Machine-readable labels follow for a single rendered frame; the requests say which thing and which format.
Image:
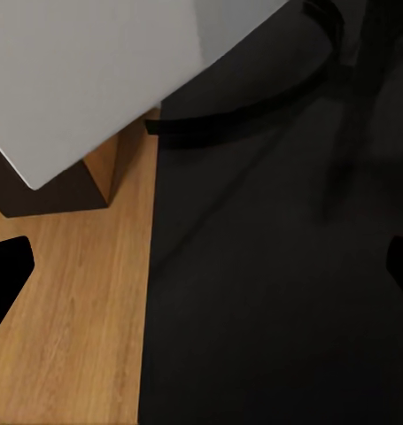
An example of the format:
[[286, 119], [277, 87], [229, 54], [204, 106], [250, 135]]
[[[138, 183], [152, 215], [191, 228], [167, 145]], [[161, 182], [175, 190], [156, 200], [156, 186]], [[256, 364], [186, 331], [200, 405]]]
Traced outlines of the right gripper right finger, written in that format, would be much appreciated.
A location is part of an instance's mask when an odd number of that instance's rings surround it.
[[385, 259], [387, 271], [391, 273], [394, 281], [399, 285], [403, 292], [403, 236], [393, 236], [387, 258]]

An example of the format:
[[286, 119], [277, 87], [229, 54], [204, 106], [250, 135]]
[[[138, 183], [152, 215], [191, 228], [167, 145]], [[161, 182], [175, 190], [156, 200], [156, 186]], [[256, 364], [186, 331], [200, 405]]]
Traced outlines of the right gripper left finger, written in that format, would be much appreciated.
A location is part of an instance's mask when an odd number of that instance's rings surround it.
[[0, 242], [0, 324], [33, 269], [35, 259], [26, 236]]

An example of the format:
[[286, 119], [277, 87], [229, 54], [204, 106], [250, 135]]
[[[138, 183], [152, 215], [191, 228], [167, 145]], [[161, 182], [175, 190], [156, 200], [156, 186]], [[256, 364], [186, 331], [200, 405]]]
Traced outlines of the monitor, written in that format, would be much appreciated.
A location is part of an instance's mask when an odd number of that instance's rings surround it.
[[[253, 105], [185, 120], [146, 120], [150, 135], [201, 134], [279, 111], [325, 81], [381, 90], [403, 0], [367, 0], [355, 66], [337, 63], [344, 18], [309, 0], [337, 31], [303, 81]], [[289, 0], [0, 0], [0, 159], [39, 190], [97, 146], [156, 110]]]

